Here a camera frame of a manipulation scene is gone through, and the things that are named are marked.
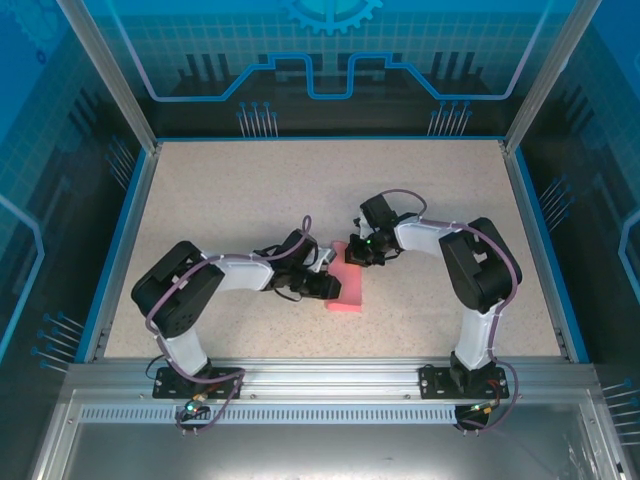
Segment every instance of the pink block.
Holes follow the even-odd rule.
[[[362,267],[344,262],[345,242],[331,244],[336,251],[336,258],[329,265],[329,275],[333,275],[342,284],[340,297],[325,301],[325,306],[332,312],[362,312]]]

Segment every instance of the speckled work surface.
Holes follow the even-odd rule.
[[[503,317],[496,352],[558,355],[498,143],[349,140],[166,143],[106,356],[157,355],[130,292],[178,241],[188,239],[207,252],[244,253],[281,242],[307,213],[321,245],[348,240],[360,203],[394,187],[422,194],[429,218],[493,220],[524,277]],[[388,201],[399,213],[418,207],[409,196],[394,194]],[[461,310],[444,262],[405,252],[363,272],[362,313],[233,291],[214,296],[197,329],[215,357],[447,356]]]

